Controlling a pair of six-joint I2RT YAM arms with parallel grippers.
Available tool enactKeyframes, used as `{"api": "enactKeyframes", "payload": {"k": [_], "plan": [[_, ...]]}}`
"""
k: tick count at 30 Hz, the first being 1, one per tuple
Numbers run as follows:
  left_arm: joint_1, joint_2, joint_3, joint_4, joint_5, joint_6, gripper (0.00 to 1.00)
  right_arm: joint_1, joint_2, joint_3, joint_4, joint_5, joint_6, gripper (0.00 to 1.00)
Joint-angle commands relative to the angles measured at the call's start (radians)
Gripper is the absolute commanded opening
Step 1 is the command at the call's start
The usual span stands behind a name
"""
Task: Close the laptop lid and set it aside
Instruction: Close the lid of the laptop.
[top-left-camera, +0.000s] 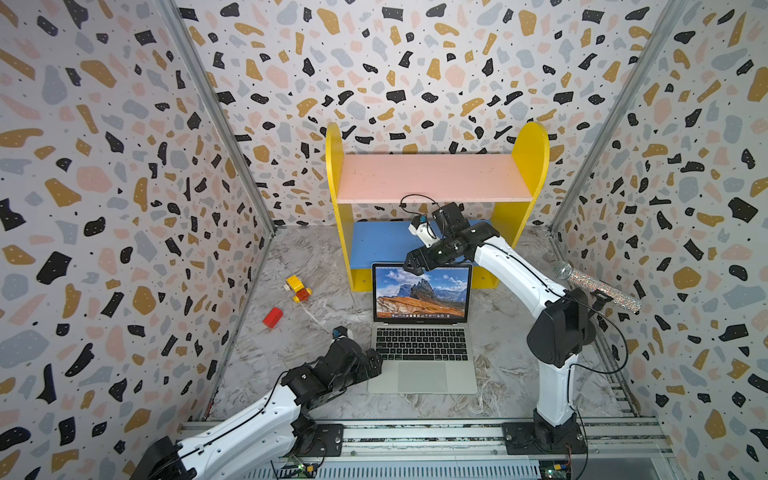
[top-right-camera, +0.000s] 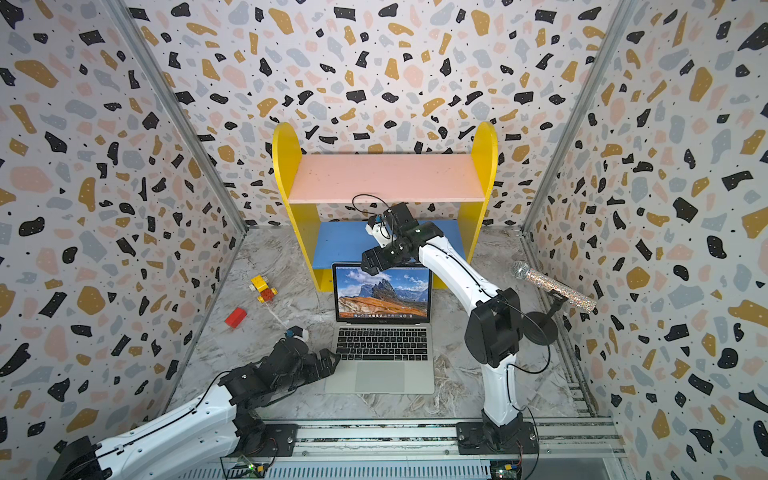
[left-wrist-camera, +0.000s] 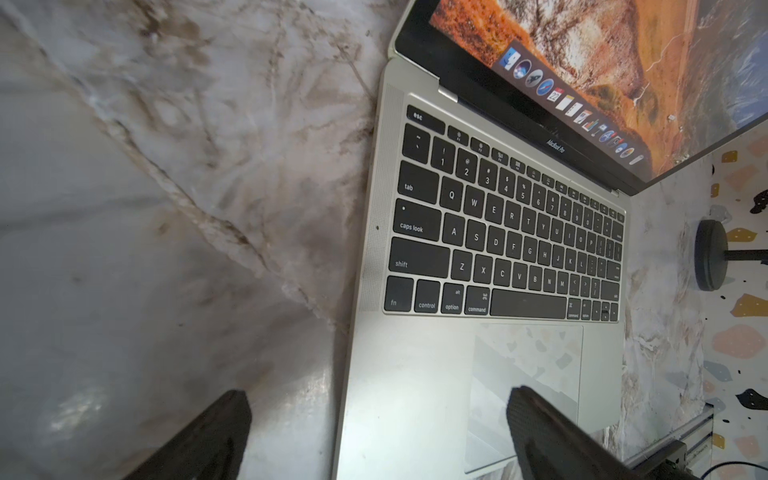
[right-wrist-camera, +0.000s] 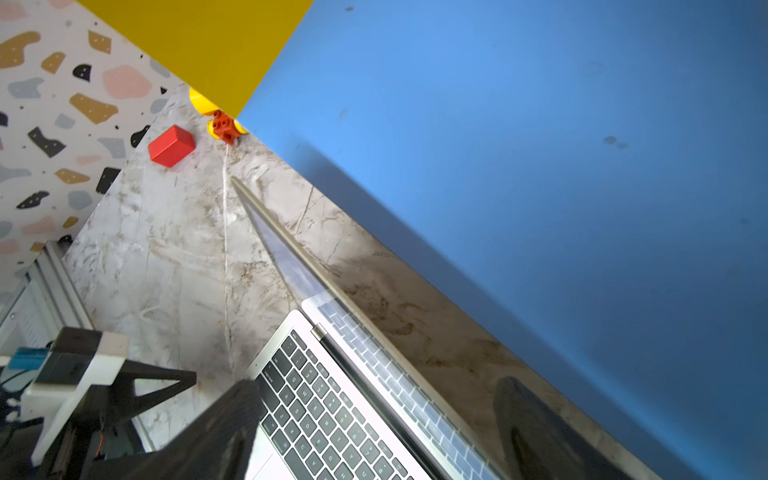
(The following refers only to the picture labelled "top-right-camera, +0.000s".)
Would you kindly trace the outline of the silver laptop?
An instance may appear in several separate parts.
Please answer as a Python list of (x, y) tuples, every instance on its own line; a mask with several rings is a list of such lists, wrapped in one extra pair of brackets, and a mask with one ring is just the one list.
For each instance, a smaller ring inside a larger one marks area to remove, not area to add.
[(339, 263), (332, 274), (332, 351), (340, 361), (325, 392), (433, 394), (429, 269), (411, 263), (370, 275), (358, 263)]

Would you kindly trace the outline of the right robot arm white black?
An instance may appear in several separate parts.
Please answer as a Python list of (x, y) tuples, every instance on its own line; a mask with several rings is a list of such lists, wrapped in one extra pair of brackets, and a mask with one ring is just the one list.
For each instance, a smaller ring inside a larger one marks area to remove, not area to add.
[(404, 203), (369, 217), (365, 230), (377, 246), (362, 254), (364, 272), (373, 276), (414, 260), (435, 274), (468, 314), (464, 342), (481, 365), (483, 438), (464, 440), (461, 445), (494, 452), (512, 447), (524, 427), (513, 373), (523, 317), (517, 293), (486, 280), (461, 257), (441, 229), (432, 222), (415, 220)]

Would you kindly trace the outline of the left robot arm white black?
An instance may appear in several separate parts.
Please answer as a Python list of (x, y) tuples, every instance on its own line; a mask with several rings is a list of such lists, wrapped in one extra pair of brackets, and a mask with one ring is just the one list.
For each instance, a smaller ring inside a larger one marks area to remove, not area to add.
[(126, 433), (94, 442), (81, 437), (64, 447), (51, 479), (170, 479), (234, 453), (277, 447), (257, 409), (334, 374), (340, 362), (328, 349), (310, 352), (300, 337), (280, 339), (262, 359), (224, 371), (206, 390)]

